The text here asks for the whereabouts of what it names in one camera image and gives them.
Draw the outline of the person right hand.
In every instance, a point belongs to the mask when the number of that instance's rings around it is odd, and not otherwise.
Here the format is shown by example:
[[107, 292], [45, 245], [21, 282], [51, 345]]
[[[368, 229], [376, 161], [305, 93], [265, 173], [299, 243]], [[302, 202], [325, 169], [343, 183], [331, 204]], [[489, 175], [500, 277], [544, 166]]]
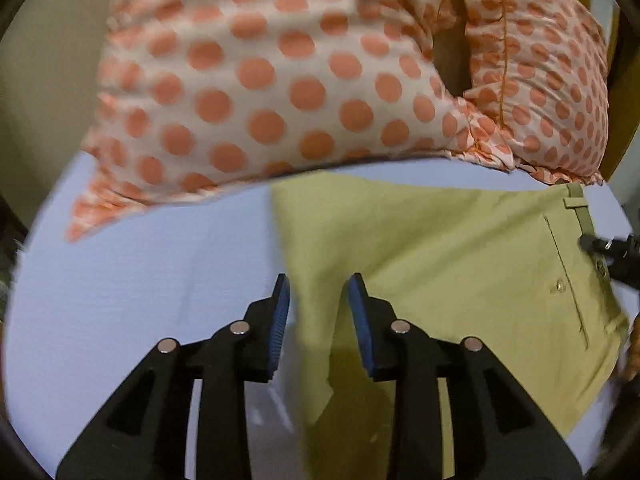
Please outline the person right hand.
[[625, 353], [618, 358], [617, 380], [628, 384], [639, 376], [640, 372], [640, 314], [637, 314], [630, 326]]

